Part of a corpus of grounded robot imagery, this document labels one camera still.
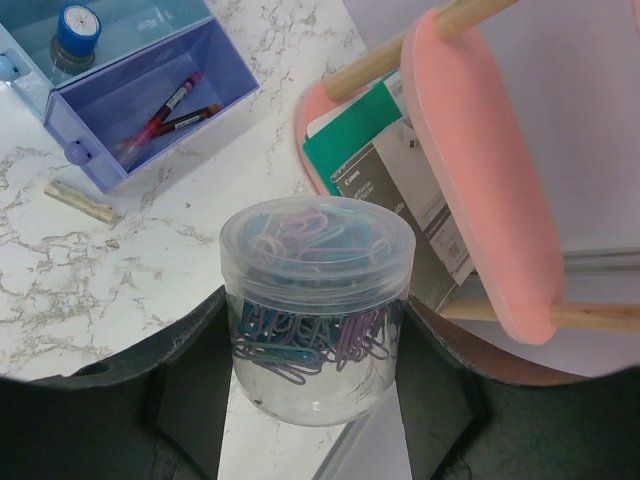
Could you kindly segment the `blue cap stamp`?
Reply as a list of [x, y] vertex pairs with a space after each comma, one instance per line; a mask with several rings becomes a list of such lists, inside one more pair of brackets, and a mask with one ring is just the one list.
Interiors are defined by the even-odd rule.
[[54, 65], [70, 75], [89, 70], [102, 33], [98, 15], [81, 4], [67, 4], [59, 11], [57, 29], [51, 41]]

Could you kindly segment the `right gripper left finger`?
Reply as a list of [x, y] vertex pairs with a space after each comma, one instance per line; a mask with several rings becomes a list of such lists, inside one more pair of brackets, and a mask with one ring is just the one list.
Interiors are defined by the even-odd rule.
[[4, 479], [215, 479], [232, 373], [225, 292], [70, 376], [1, 379]]

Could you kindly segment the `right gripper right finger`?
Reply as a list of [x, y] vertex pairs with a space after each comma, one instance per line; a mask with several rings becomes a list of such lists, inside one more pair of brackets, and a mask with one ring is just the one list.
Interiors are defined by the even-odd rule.
[[416, 298], [396, 385], [416, 479], [635, 479], [639, 370], [586, 378], [522, 359]]

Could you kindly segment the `cyan drawer bin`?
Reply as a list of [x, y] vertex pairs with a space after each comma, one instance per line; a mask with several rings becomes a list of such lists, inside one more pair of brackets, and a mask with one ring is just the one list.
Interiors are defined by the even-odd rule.
[[1, 80], [42, 119], [51, 91], [211, 15], [199, 0], [1, 0]]

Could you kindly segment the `clear paperclip box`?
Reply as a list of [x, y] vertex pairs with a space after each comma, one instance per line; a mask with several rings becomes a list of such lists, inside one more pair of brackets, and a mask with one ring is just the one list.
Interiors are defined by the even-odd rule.
[[393, 384], [415, 235], [361, 200], [269, 200], [219, 237], [233, 366], [247, 399], [281, 421], [349, 423]]

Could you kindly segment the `red pen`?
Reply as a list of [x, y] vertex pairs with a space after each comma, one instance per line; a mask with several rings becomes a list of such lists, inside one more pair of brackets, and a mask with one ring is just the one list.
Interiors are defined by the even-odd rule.
[[179, 130], [181, 128], [202, 122], [204, 120], [207, 120], [213, 117], [220, 111], [221, 111], [221, 106], [219, 104], [213, 104], [208, 107], [204, 107], [199, 110], [193, 111], [189, 114], [185, 114], [174, 120], [163, 123], [161, 126], [158, 127], [153, 137], [161, 137], [169, 133], [172, 133], [176, 130]]
[[164, 102], [160, 109], [151, 117], [144, 125], [139, 133], [133, 137], [122, 141], [116, 148], [116, 157], [121, 164], [131, 162], [140, 151], [150, 142], [152, 136], [156, 133], [166, 118], [173, 112], [175, 107], [186, 97], [186, 95], [200, 81], [202, 74], [199, 71], [193, 72], [183, 83], [177, 88], [171, 96]]

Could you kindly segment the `purple drawer bin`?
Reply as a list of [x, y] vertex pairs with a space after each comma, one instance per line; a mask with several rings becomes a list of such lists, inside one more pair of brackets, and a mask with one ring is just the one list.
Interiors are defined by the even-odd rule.
[[228, 112], [258, 81], [215, 18], [194, 24], [115, 64], [53, 91], [44, 126], [102, 192], [109, 192], [175, 144], [208, 125], [193, 122], [151, 140], [128, 168], [117, 145], [139, 133], [194, 73], [200, 75], [173, 118], [211, 105]]

